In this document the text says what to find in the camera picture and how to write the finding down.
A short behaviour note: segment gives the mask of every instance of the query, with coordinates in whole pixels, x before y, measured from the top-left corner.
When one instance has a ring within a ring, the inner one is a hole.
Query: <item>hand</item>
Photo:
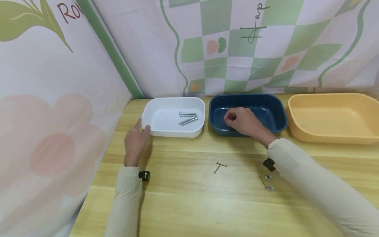
[[[258,120],[249,108],[230,108],[224,116],[225,123],[239,133],[257,139],[266,148],[277,137]]]
[[[142,119],[140,118],[136,125],[126,133],[124,166],[138,166],[138,161],[142,151],[149,143],[150,125],[142,130]]]

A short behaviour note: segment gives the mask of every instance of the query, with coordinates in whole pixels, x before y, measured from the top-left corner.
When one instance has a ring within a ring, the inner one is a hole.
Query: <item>left hand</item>
[[[149,143],[150,125],[142,130],[142,119],[140,118],[136,125],[126,133],[124,166],[138,166],[138,161],[142,151]]]

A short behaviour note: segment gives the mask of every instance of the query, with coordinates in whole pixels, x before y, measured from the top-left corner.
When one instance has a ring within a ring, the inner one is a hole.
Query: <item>green checkered pattern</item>
[[[355,9],[359,3],[346,0],[333,17],[301,24],[299,16],[306,0],[266,0],[261,8],[269,8],[259,10],[256,25],[235,27],[231,24],[232,1],[169,0],[170,8],[197,4],[201,15],[201,35],[183,39],[180,48],[181,63],[204,63],[204,78],[187,75],[189,94],[211,95],[207,88],[210,81],[223,83],[224,93],[261,93],[265,88],[307,92],[308,87],[291,86],[296,71],[316,72],[339,51],[342,44],[316,41],[333,18]],[[265,28],[254,31],[252,27]],[[288,38],[285,51],[279,55],[265,53],[267,36],[265,39],[263,35],[272,31],[270,28],[285,32],[285,36],[277,36],[277,41]]]

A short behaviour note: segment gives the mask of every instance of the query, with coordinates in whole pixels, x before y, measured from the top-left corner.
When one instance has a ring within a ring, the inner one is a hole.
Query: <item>fabric backdrop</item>
[[[147,97],[378,90],[377,0],[94,0]]]
[[[66,237],[131,94],[74,0],[0,1],[0,81],[0,236]]]

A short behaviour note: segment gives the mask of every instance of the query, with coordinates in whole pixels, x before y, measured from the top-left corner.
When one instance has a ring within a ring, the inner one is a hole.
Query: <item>person's arm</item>
[[[310,199],[345,237],[379,236],[379,211],[369,201],[297,145],[277,139],[251,110],[229,109],[224,120],[268,148],[280,175]]]
[[[137,236],[138,206],[142,194],[142,180],[138,178],[138,172],[138,167],[120,168],[105,237]]]
[[[142,180],[138,178],[138,161],[149,142],[150,126],[141,130],[141,119],[127,132],[124,166],[120,168],[116,195],[105,229],[105,237],[136,237],[138,207],[142,195]]]

